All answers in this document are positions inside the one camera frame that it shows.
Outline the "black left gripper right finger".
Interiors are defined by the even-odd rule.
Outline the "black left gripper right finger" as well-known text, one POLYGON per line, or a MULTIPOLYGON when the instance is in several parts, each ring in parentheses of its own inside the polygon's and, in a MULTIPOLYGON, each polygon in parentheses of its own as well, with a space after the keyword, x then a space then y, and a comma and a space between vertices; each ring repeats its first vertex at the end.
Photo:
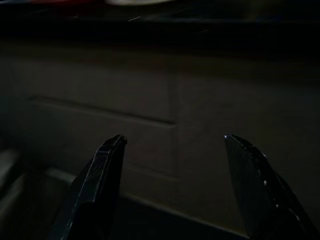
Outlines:
POLYGON ((225 135, 224 143, 233 191, 250 240, 320 240, 320 232, 267 157, 234 134, 225 135))

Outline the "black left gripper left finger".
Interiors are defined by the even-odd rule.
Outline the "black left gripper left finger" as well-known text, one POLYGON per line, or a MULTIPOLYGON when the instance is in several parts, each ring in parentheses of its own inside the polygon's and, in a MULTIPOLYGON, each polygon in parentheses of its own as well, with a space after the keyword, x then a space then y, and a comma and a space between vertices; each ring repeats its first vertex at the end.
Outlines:
POLYGON ((119 196, 127 138, 103 142, 72 182, 48 240, 108 240, 119 196))

